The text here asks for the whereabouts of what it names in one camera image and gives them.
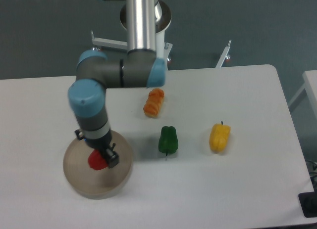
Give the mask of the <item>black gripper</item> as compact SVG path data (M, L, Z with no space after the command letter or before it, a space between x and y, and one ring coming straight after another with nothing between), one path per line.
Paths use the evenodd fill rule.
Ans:
M100 154L107 162L107 166L109 168L114 168L119 164L119 155L116 151L114 151L116 144L113 143L112 146L110 146L112 141L111 131L108 131L105 135L98 138L87 137L83 134L82 129L77 129L74 133L78 140L85 139L85 143L88 147L100 150Z

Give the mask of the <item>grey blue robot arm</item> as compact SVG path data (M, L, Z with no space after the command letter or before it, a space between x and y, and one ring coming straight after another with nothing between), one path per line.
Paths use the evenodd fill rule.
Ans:
M155 6L159 0L125 0L127 57L109 61L98 50L83 52L77 64L76 81L68 89L68 101L86 144L97 150L109 168L119 163L111 143L106 112L109 88L161 87L165 61L157 56Z

